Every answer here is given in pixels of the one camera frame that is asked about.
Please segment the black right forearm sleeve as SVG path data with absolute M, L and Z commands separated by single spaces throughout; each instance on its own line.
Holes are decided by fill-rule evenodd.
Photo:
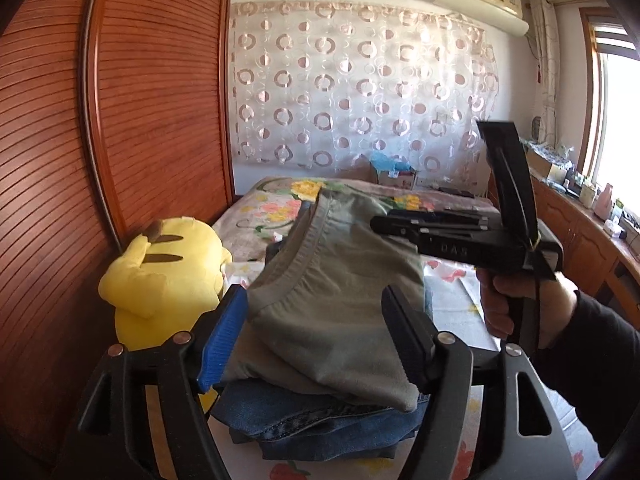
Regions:
M 574 406 L 605 456 L 639 405 L 639 332 L 578 292 L 567 326 L 534 356 L 542 382 Z

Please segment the person's right hand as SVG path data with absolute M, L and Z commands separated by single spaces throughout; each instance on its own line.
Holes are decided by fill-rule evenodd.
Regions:
M 509 298 L 539 299 L 539 348 L 545 349 L 559 337 L 570 322 L 577 306 L 577 287 L 562 273 L 554 281 L 541 281 L 527 275 L 495 275 L 484 269 L 476 271 L 480 281 L 480 301 L 488 333 L 506 340 L 514 332 L 509 315 Z

